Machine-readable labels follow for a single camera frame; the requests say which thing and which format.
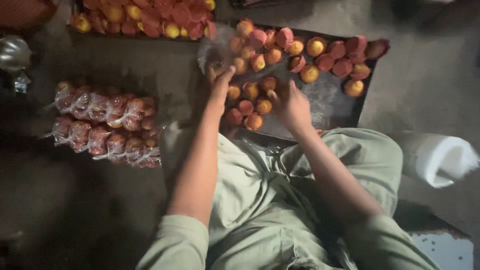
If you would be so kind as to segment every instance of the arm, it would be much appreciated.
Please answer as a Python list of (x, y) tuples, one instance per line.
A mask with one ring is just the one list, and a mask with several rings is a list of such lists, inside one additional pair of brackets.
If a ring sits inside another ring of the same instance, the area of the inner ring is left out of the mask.
[(269, 91), (276, 112), (301, 145), (317, 179), (318, 192), (345, 225), (382, 213), (380, 204), (363, 188), (315, 131), (308, 99), (290, 81), (287, 92)]
[(217, 141), (220, 118), (225, 110), (228, 83), (235, 68), (219, 76), (203, 113), (167, 210), (169, 215), (185, 215), (208, 227), (217, 177)]
[(156, 241), (138, 263), (139, 270), (205, 269), (217, 177), (218, 126), (234, 73), (235, 68), (230, 68), (214, 83), (167, 215), (160, 222)]
[(411, 237), (383, 214), (380, 204), (363, 188), (317, 135), (310, 104), (290, 81), (289, 90), (268, 95), (277, 115), (295, 136), (307, 157), (318, 193), (345, 226), (344, 239), (360, 269), (438, 270)]

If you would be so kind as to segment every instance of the tray of muffins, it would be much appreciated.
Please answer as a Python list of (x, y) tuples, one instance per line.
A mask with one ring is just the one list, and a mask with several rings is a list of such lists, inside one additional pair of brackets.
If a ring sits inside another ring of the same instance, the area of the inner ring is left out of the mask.
[(390, 49), (387, 39), (339, 37), (312, 31), (229, 22), (228, 46), (237, 68), (228, 89), (223, 124), (294, 140), (275, 116), (266, 92), (288, 81), (311, 104), (316, 129), (356, 127), (376, 64)]
[(199, 41), (215, 38), (215, 0), (72, 0), (81, 34)]

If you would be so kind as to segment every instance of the sleeve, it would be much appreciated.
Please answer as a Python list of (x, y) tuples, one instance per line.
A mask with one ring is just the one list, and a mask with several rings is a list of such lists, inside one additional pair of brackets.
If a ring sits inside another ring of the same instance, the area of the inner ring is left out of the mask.
[(208, 229), (195, 218), (164, 216), (155, 242), (137, 270), (203, 270), (208, 250)]
[(360, 269), (440, 269), (388, 216), (372, 217), (348, 227), (345, 242)]

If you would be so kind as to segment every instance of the dark metal tray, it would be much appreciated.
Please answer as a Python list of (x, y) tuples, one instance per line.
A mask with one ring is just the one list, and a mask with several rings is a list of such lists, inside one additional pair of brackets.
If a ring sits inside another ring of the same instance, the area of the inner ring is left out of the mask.
[[(234, 21), (231, 25), (234, 27), (237, 23), (238, 21)], [(255, 25), (264, 30), (280, 29), (280, 27), (269, 25)], [(322, 37), (328, 43), (336, 40), (347, 40), (347, 37), (338, 37), (306, 30), (292, 29), (292, 31), (296, 37), (302, 37), (305, 42), (312, 37)], [(305, 51), (302, 54), (305, 57), (307, 64), (313, 63), (313, 57), (309, 56)], [(267, 64), (267, 66), (259, 72), (253, 72), (253, 70), (249, 68), (246, 74), (234, 76), (231, 83), (242, 87), (247, 81), (260, 82), (263, 78), (272, 76), (286, 85), (288, 80), (292, 79), (295, 81), (298, 89), (300, 89), (310, 101), (312, 123), (315, 128), (328, 130), (336, 127), (357, 126), (377, 60), (367, 60), (365, 62), (365, 64), (371, 68), (372, 72), (369, 77), (362, 80), (365, 84), (365, 89), (363, 95), (358, 98), (350, 97), (343, 93), (343, 85), (350, 79), (350, 77), (341, 79), (333, 75), (331, 72), (320, 72), (320, 75), (315, 82), (307, 84), (301, 80), (299, 73), (292, 73), (288, 70), (288, 61), (289, 55), (284, 52), (283, 58), (279, 63), (275, 65)], [(227, 107), (229, 108), (232, 106), (234, 106), (234, 104), (227, 104)], [(263, 118), (264, 123), (256, 132), (282, 139), (294, 140), (292, 134), (283, 126), (280, 119), (278, 119), (273, 113), (264, 115)]]

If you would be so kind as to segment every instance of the person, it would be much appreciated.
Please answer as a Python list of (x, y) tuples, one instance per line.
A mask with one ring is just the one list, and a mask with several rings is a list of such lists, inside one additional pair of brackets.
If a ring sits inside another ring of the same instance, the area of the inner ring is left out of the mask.
[[(318, 135), (293, 81), (267, 94), (297, 145), (271, 156), (230, 141), (218, 131), (234, 72), (229, 67), (213, 84), (137, 269), (438, 269), (391, 218), (402, 168), (394, 141), (357, 128)], [(164, 131), (165, 174), (180, 162), (187, 137), (175, 124)], [(302, 184), (310, 186), (301, 191)]]

